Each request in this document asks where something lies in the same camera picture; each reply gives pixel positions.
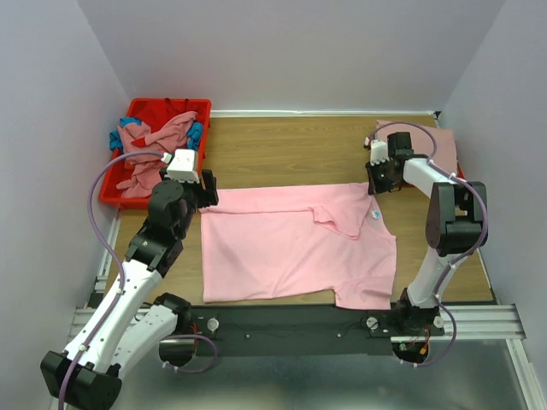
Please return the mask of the light pink t shirt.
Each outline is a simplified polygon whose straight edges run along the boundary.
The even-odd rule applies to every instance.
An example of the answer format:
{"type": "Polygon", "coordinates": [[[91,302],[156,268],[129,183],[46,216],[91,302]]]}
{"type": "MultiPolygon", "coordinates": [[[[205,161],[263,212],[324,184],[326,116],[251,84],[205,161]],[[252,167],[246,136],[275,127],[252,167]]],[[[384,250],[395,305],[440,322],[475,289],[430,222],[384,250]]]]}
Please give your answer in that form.
{"type": "Polygon", "coordinates": [[[201,216],[205,302],[330,290],[339,308],[389,309],[396,238],[368,184],[227,189],[218,197],[201,216]]]}

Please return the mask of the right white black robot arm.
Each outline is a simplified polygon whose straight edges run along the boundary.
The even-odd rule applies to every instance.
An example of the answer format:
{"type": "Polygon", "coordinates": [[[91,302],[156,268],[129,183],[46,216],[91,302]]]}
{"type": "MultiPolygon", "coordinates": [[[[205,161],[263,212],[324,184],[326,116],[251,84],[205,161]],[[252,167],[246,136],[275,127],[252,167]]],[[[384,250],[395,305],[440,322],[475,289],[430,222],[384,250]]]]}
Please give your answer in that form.
{"type": "Polygon", "coordinates": [[[392,192],[412,185],[428,199],[425,259],[415,279],[389,313],[389,324],[405,335],[434,324],[442,296],[458,267],[488,235],[486,187],[468,182],[439,167],[432,155],[416,154],[407,132],[394,132],[387,141],[366,138],[368,193],[392,192]]]}

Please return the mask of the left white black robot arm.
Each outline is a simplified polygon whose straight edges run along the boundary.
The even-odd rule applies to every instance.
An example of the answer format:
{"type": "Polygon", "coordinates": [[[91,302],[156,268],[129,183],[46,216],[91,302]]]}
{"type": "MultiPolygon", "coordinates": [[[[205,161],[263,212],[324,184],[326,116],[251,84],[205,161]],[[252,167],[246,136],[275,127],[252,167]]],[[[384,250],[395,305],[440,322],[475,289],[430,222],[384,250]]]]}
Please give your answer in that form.
{"type": "Polygon", "coordinates": [[[218,202],[216,178],[208,169],[196,183],[177,180],[165,169],[161,176],[109,292],[65,349],[42,359],[40,370],[59,407],[110,409],[123,378],[160,341],[186,339],[191,354],[198,342],[211,342],[197,333],[190,303],[171,294],[158,296],[140,321],[134,319],[182,252],[196,211],[218,202]]]}

